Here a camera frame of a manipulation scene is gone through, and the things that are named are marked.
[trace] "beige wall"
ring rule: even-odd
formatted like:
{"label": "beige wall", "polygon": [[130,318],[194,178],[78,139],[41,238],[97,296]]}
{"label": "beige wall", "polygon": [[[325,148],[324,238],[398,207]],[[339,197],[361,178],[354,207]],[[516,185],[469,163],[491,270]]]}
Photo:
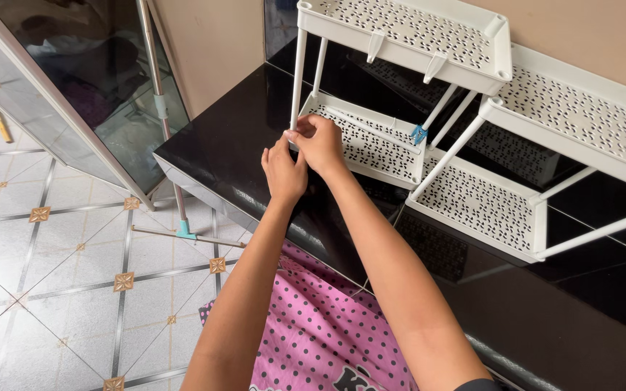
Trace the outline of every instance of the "beige wall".
{"label": "beige wall", "polygon": [[626,0],[464,0],[506,15],[511,40],[626,85]]}
{"label": "beige wall", "polygon": [[192,119],[264,62],[262,0],[154,0]]}

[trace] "pink polka dot clothing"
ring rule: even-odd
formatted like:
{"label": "pink polka dot clothing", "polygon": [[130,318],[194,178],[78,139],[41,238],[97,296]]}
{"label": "pink polka dot clothing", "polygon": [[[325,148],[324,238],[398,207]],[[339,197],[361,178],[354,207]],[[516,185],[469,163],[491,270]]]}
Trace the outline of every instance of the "pink polka dot clothing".
{"label": "pink polka dot clothing", "polygon": [[282,255],[250,391],[418,390],[378,303],[363,297]]}

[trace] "forearm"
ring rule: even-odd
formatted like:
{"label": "forearm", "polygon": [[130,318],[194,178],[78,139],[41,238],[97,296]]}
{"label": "forearm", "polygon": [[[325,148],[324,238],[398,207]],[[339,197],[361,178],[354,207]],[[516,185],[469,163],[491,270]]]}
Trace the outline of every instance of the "forearm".
{"label": "forearm", "polygon": [[[325,180],[419,385],[452,390],[461,382],[488,377],[429,272],[352,174],[338,170]],[[442,376],[442,371],[456,375]]]}
{"label": "forearm", "polygon": [[245,390],[250,385],[292,209],[286,202],[270,202],[209,313],[183,390],[196,390],[198,381],[201,387],[216,390]]}

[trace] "perforated shelf tray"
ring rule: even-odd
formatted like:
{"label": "perforated shelf tray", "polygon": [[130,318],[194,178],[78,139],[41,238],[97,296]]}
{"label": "perforated shelf tray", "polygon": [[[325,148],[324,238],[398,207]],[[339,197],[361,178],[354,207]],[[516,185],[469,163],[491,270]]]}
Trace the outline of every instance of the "perforated shelf tray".
{"label": "perforated shelf tray", "polygon": [[[428,151],[424,176],[444,152]],[[543,261],[534,254],[544,250],[547,203],[532,205],[538,192],[454,157],[417,201],[408,207],[525,262]]]}
{"label": "perforated shelf tray", "polygon": [[455,0],[310,0],[299,2],[299,28],[368,53],[372,32],[385,38],[379,58],[421,73],[434,53],[447,55],[435,77],[485,94],[510,80],[509,22]]}
{"label": "perforated shelf tray", "polygon": [[405,189],[417,188],[422,175],[426,139],[417,144],[421,153],[415,155],[329,114],[325,111],[326,107],[341,111],[408,144],[413,144],[410,135],[415,125],[323,93],[319,93],[317,97],[309,95],[300,111],[301,115],[314,113],[330,118],[342,128],[343,152],[350,170]]}
{"label": "perforated shelf tray", "polygon": [[513,62],[480,116],[626,182],[626,86],[519,45]]}

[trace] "hand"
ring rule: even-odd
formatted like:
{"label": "hand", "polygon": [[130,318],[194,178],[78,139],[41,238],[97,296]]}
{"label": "hand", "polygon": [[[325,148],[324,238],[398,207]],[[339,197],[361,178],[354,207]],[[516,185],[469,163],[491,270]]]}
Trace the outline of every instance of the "hand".
{"label": "hand", "polygon": [[284,135],[306,155],[306,161],[320,176],[347,171],[342,154],[342,130],[335,122],[317,114],[299,117],[296,131]]}
{"label": "hand", "polygon": [[296,164],[289,155],[289,141],[282,136],[271,148],[262,152],[262,169],[267,175],[267,185],[270,189],[270,205],[273,202],[282,202],[293,207],[303,195],[308,185],[308,166],[299,151]]}

